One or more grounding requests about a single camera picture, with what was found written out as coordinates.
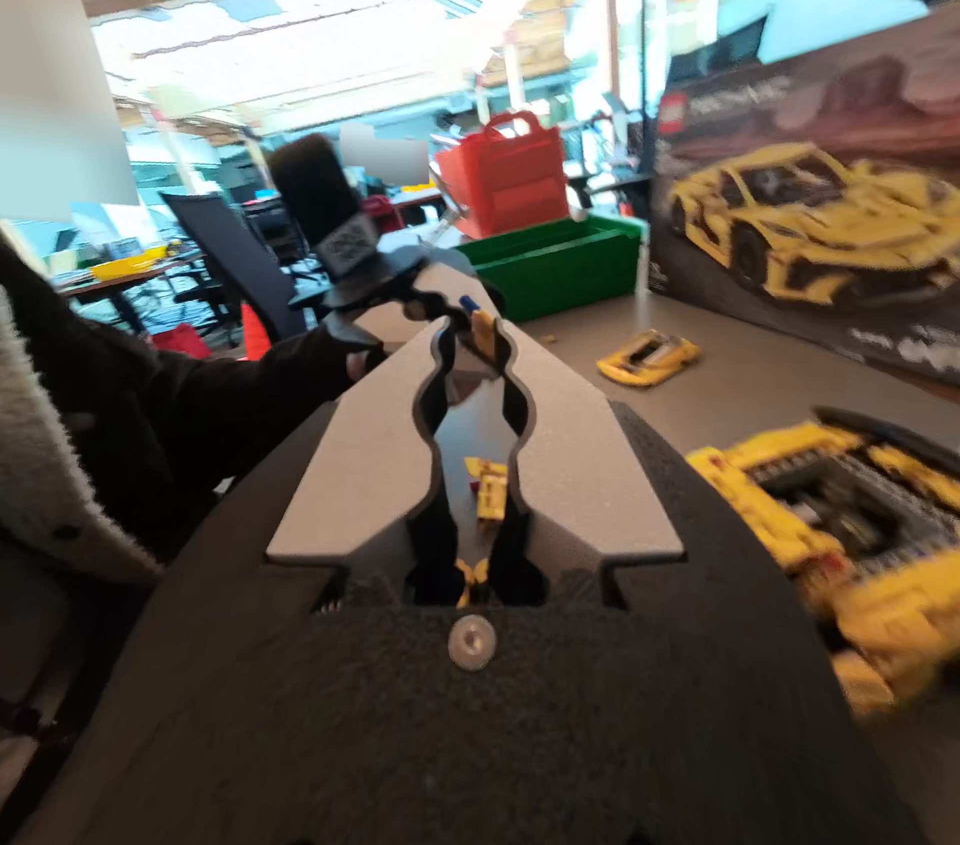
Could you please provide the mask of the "yellow plastic tray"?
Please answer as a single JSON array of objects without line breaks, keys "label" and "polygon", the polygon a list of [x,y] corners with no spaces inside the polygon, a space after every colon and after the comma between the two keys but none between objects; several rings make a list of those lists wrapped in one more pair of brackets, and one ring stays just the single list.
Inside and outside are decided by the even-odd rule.
[{"label": "yellow plastic tray", "polygon": [[89,268],[98,283],[116,282],[158,270],[170,258],[167,246],[156,246],[137,254],[115,258]]}]

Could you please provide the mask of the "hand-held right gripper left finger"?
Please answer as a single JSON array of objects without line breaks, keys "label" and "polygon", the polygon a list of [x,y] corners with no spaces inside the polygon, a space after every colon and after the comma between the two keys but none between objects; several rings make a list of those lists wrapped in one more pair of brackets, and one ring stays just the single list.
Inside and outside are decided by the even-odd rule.
[{"label": "hand-held right gripper left finger", "polygon": [[458,530],[436,442],[455,351],[453,324],[438,319],[341,395],[269,563],[388,577],[414,604],[457,603]]}]

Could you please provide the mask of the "small yellow pin connector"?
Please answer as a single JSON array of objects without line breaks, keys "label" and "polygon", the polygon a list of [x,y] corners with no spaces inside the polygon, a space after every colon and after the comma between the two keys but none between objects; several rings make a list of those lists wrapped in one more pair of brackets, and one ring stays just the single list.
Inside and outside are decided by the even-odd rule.
[{"label": "small yellow pin connector", "polygon": [[472,347],[487,363],[498,367],[497,317],[469,295],[462,295],[459,305],[469,321]]}]

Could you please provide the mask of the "yellow toy brick car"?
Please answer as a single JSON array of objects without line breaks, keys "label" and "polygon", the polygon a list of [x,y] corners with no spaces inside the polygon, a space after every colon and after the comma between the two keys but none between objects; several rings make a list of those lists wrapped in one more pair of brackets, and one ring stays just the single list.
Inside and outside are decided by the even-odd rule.
[{"label": "yellow toy brick car", "polygon": [[491,528],[465,586],[504,608],[602,601],[639,648],[708,688],[786,706],[800,689],[831,716],[839,695],[876,719],[958,662],[958,452],[889,422],[829,407],[813,419],[682,456],[629,405],[611,400],[685,554],[564,575],[545,604],[509,607],[491,591]]}]

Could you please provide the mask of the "red plastic tote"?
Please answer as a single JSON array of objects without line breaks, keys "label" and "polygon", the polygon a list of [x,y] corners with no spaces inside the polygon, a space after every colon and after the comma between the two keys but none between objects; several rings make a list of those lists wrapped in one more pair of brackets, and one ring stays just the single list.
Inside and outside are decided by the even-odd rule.
[{"label": "red plastic tote", "polygon": [[458,209],[457,229],[480,240],[569,217],[564,156],[559,130],[529,109],[501,112],[439,151],[438,179]]}]

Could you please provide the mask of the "yellow headlight panel piece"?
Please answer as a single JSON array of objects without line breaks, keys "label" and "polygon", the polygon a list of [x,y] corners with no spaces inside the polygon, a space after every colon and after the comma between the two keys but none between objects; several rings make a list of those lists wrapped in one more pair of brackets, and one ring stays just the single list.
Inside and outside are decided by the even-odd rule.
[{"label": "yellow headlight panel piece", "polygon": [[701,357],[701,347],[690,340],[650,328],[628,345],[599,359],[596,368],[610,382],[646,389],[666,383]]}]

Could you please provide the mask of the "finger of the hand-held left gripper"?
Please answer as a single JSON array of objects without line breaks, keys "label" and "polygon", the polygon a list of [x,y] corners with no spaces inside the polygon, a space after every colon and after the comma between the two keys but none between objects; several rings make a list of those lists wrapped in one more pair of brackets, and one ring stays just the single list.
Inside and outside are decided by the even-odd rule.
[{"label": "finger of the hand-held left gripper", "polygon": [[421,333],[433,334],[437,322],[414,320],[404,307],[373,307],[352,322],[354,331],[364,337],[364,346],[372,351],[398,351]]},{"label": "finger of the hand-held left gripper", "polygon": [[499,295],[477,276],[468,275],[445,263],[429,263],[417,271],[411,281],[411,320],[470,321],[473,312],[462,304],[470,299],[494,319],[503,317],[495,299]]}]

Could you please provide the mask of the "yellow hood panel assembly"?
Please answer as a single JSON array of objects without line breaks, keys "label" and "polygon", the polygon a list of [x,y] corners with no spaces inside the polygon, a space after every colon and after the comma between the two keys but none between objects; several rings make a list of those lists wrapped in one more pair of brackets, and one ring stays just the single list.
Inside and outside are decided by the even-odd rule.
[{"label": "yellow hood panel assembly", "polygon": [[494,528],[504,521],[509,498],[509,468],[475,456],[463,459],[469,486],[476,500],[476,518],[481,528]]}]

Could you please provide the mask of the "dark toy car box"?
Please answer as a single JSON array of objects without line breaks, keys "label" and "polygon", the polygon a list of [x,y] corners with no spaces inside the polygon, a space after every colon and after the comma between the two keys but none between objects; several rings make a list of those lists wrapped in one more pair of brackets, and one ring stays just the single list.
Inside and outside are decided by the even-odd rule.
[{"label": "dark toy car box", "polygon": [[958,3],[665,85],[656,293],[958,386]]}]

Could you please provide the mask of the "black tilted panel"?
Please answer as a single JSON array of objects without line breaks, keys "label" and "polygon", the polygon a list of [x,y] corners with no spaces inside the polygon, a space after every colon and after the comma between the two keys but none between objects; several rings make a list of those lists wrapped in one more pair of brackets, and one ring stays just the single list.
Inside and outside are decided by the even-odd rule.
[{"label": "black tilted panel", "polygon": [[291,276],[220,195],[160,192],[159,196],[215,264],[228,290],[250,305],[273,342],[308,331],[305,313],[291,307],[296,297]]}]

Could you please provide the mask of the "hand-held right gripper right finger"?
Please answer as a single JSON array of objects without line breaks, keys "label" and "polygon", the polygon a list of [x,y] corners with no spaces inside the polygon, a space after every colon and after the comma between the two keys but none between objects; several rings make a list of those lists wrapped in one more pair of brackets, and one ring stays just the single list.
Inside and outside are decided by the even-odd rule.
[{"label": "hand-held right gripper right finger", "polygon": [[673,564],[684,544],[614,404],[514,323],[495,322],[502,414],[515,434],[490,590],[546,604],[571,573]]}]

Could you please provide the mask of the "green plastic bin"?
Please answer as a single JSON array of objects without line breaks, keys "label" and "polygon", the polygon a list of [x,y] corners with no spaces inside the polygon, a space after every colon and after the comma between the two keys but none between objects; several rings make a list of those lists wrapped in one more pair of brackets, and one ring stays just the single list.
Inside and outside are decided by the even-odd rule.
[{"label": "green plastic bin", "polygon": [[637,218],[590,212],[456,246],[522,324],[636,291],[649,240]]}]

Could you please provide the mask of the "person's left forearm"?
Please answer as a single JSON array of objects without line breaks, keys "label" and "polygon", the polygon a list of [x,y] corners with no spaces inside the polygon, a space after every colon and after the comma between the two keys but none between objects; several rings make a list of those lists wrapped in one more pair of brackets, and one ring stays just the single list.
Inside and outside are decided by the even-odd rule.
[{"label": "person's left forearm", "polygon": [[[245,475],[355,384],[345,360],[366,350],[319,326],[256,361],[151,351],[140,402],[175,486],[209,497],[222,480]],[[368,350],[366,375],[386,358]]]}]

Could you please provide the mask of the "black monitor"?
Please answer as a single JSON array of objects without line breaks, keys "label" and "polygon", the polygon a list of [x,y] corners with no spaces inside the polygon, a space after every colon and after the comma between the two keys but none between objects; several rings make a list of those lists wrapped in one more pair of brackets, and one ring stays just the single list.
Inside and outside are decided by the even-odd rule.
[{"label": "black monitor", "polygon": [[758,64],[767,15],[748,23],[714,42],[670,59],[666,86],[709,78],[741,67]]}]

